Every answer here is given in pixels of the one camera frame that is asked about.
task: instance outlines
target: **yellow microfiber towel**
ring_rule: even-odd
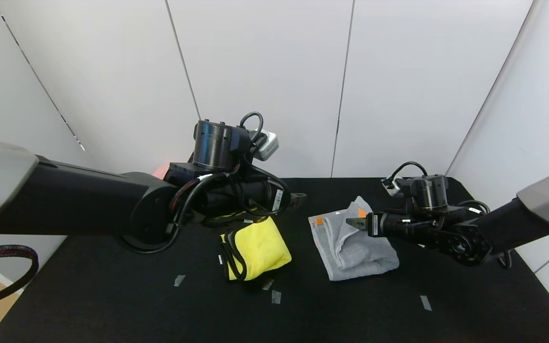
[[[270,217],[261,223],[223,234],[221,239],[224,269],[230,280],[252,280],[292,260]]]

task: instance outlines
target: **gray towel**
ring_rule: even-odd
[[[348,209],[309,217],[315,245],[321,254],[329,280],[339,281],[360,276],[382,274],[399,267],[399,259],[386,238],[368,237],[346,223],[359,217],[359,209],[372,212],[357,197]]]

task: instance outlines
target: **yellow cloth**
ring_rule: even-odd
[[[223,234],[221,237],[222,243],[238,252],[244,260],[246,264],[244,280],[257,278],[262,273],[277,269],[292,260],[287,245],[270,217],[261,223],[251,224],[233,234]],[[242,263],[236,257],[233,259],[237,270],[243,272]],[[226,262],[229,279],[237,280],[230,261],[226,259]]]

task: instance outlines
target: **black cable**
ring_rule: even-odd
[[[258,117],[258,119],[260,120],[260,123],[257,126],[257,130],[255,130],[255,135],[251,139],[251,143],[255,143],[259,138],[260,133],[262,132],[262,128],[264,126],[264,118],[262,117],[262,114],[259,113],[258,111],[251,111],[246,115],[244,115],[243,119],[240,120],[240,126],[244,127],[244,122],[246,122],[246,120],[251,117]]]
[[[479,205],[482,208],[482,211],[484,211],[484,214],[490,213],[490,208],[488,205],[486,205],[484,202],[480,202],[479,200],[464,200],[463,202],[459,202],[456,204],[456,206],[465,206],[469,204],[476,204]],[[512,254],[508,250],[507,252],[503,253],[503,256],[497,257],[497,263],[499,263],[499,267],[507,270],[512,267]]]
[[[464,202],[459,202],[458,204],[456,204],[456,206],[465,206],[467,204],[477,204],[482,208],[485,213],[490,213],[490,208],[488,207],[488,205],[486,205],[484,202],[480,202],[479,200],[464,200]]]
[[[235,193],[235,196],[238,199],[238,206],[240,206],[245,212],[247,212],[251,215],[255,215],[256,217],[265,217],[265,216],[269,216],[269,215],[277,215],[279,213],[285,212],[287,210],[287,207],[289,206],[289,203],[291,202],[291,197],[292,197],[292,193],[291,193],[289,187],[287,186],[287,184],[283,180],[281,180],[280,178],[277,178],[277,176],[274,176],[273,174],[268,173],[267,171],[265,171],[265,170],[263,170],[259,167],[256,167],[255,165],[251,165],[251,169],[253,169],[255,172],[264,174],[269,179],[276,182],[279,185],[279,187],[281,187],[281,189],[283,189],[284,198],[281,199],[281,206],[279,206],[279,208],[274,210],[274,211],[255,212],[252,209],[250,209],[249,206],[247,206],[247,204],[245,204],[243,189],[238,184],[231,184],[233,192]]]
[[[124,236],[117,236],[116,239],[124,248],[127,250],[130,250],[131,252],[136,252],[137,254],[155,254],[157,252],[163,252],[166,249],[170,248],[173,243],[177,240],[177,237],[179,237],[179,232],[181,231],[181,228],[179,226],[175,225],[173,227],[173,232],[171,232],[171,236],[169,239],[163,244],[160,245],[157,248],[141,248],[137,247],[136,245],[133,245],[129,243]]]
[[[225,226],[228,226],[232,223],[249,223],[249,224],[257,224],[262,223],[264,220],[268,219],[268,217],[259,217],[258,219],[251,220],[251,222],[246,222],[247,219],[245,218],[234,218],[230,220],[226,220],[224,222],[216,222],[213,220],[209,220],[206,222],[201,222],[201,225],[205,228],[223,228]]]
[[[249,198],[248,202],[249,202],[249,206],[255,206],[264,212],[268,211],[264,206],[258,204],[257,201],[253,200],[252,198]]]
[[[190,195],[185,199],[185,202],[183,203],[183,207],[181,207],[181,211],[178,211],[176,213],[175,222],[177,223],[177,226],[181,227],[183,224],[185,224],[185,215],[187,214],[188,210],[190,209],[190,204],[192,203],[192,200],[196,197],[200,191],[202,191],[207,185],[209,185],[212,182],[215,182],[217,180],[224,180],[228,178],[227,173],[214,173],[210,176],[207,176],[206,178],[202,179],[190,192]]]
[[[417,166],[417,167],[421,170],[421,172],[423,172],[423,175],[425,175],[425,176],[429,175],[429,174],[427,174],[427,170],[425,169],[425,167],[423,167],[422,165],[420,165],[420,164],[417,163],[417,162],[408,161],[408,162],[406,162],[406,163],[400,165],[400,166],[393,172],[393,174],[391,174],[391,176],[388,177],[388,178],[389,178],[390,180],[393,180],[393,179],[395,178],[395,175],[397,175],[397,173],[399,173],[399,172],[400,172],[405,166],[407,166],[407,165],[415,165],[415,166]]]
[[[171,204],[169,205],[169,208],[171,209],[172,212],[174,212],[179,200],[181,199],[181,196],[183,196],[183,194],[188,189],[190,189],[190,187],[196,185],[198,182],[199,182],[198,179],[189,180],[189,182],[183,185],[183,187],[181,187],[177,191],[177,193],[175,193],[173,199],[171,200]],[[179,237],[180,230],[181,228],[178,225],[173,224],[173,232],[171,232],[171,236],[168,237],[168,239],[164,243],[162,243],[162,245],[159,245],[157,248],[137,247],[137,245],[134,245],[129,241],[127,241],[126,238],[124,238],[124,236],[116,236],[116,239],[120,243],[120,245],[122,245],[122,247],[126,248],[131,252],[135,252],[137,254],[155,254],[157,252],[163,252],[166,249],[170,248],[173,245],[173,243],[175,243],[175,241],[177,240],[177,237]]]
[[[24,245],[0,245],[0,258],[4,257],[28,258],[31,260],[31,267],[29,267],[29,270],[21,278],[19,278],[17,282],[14,282],[0,291],[0,300],[26,286],[35,274],[37,274],[37,270],[40,266],[39,259],[37,258],[37,252]]]

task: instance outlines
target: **black tabletop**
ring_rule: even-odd
[[[293,260],[253,282],[225,281],[215,235],[200,226],[153,256],[109,237],[68,237],[1,322],[0,342],[549,343],[549,294],[517,254],[509,271],[464,267],[391,240],[398,269],[330,282],[307,217],[346,208],[357,195],[373,209],[395,204],[375,180],[288,180],[309,195],[276,219]],[[470,198],[449,184],[450,203]],[[175,287],[178,275],[185,278]],[[270,291],[264,278],[274,279]]]

